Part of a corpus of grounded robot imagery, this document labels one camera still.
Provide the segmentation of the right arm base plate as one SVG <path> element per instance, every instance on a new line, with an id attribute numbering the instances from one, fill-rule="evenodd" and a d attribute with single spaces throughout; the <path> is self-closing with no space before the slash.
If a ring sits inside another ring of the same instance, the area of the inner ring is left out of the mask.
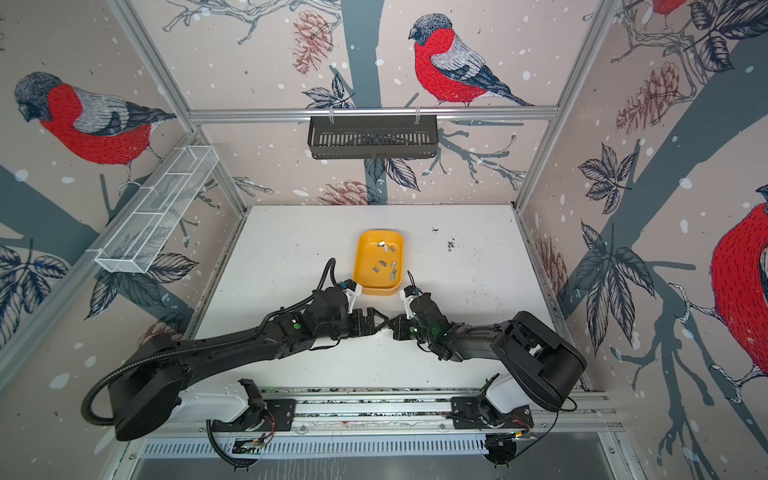
<path id="1" fill-rule="evenodd" d="M 533 427 L 530 409 L 518 407 L 501 413 L 487 400 L 480 397 L 452 397 L 451 408 L 446 416 L 457 430 L 466 429 L 523 429 Z"/>

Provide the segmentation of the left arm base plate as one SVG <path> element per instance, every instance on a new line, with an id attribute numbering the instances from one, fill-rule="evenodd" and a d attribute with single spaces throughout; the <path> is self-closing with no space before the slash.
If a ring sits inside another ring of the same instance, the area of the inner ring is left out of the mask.
<path id="1" fill-rule="evenodd" d="M 288 432 L 292 428 L 297 402 L 294 399 L 267 399 L 264 407 L 249 406 L 231 422 L 213 420 L 215 433 L 230 432 Z"/>

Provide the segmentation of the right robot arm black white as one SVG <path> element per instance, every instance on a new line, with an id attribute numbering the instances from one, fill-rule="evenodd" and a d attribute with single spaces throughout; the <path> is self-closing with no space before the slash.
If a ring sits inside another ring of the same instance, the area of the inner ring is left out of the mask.
<path id="1" fill-rule="evenodd" d="M 481 389 L 471 422 L 498 425 L 514 410 L 535 404 L 560 412 L 585 372 L 578 350 L 536 316 L 518 312 L 513 319 L 470 326 L 450 322 L 431 295 L 416 287 L 401 292 L 405 312 L 384 325 L 398 341 L 414 340 L 443 361 L 497 360 L 507 371 Z"/>

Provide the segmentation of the yellow plastic tray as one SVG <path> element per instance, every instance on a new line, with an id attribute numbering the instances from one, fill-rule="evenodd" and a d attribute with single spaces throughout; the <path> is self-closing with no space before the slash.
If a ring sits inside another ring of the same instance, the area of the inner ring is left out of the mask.
<path id="1" fill-rule="evenodd" d="M 404 237 L 394 230 L 368 230 L 358 240 L 353 280 L 362 293 L 390 296 L 403 278 Z"/>

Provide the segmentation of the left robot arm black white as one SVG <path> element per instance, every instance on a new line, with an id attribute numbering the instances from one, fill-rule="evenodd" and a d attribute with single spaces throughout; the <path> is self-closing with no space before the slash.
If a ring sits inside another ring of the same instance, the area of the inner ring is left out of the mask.
<path id="1" fill-rule="evenodd" d="M 372 307 L 351 309 L 352 296 L 331 286 L 271 312 L 251 329 L 198 340 L 167 333 L 147 340 L 107 382 L 116 438 L 130 441 L 155 431 L 180 405 L 179 393 L 208 377 L 310 351 L 319 339 L 336 344 L 374 335 L 388 324 Z"/>

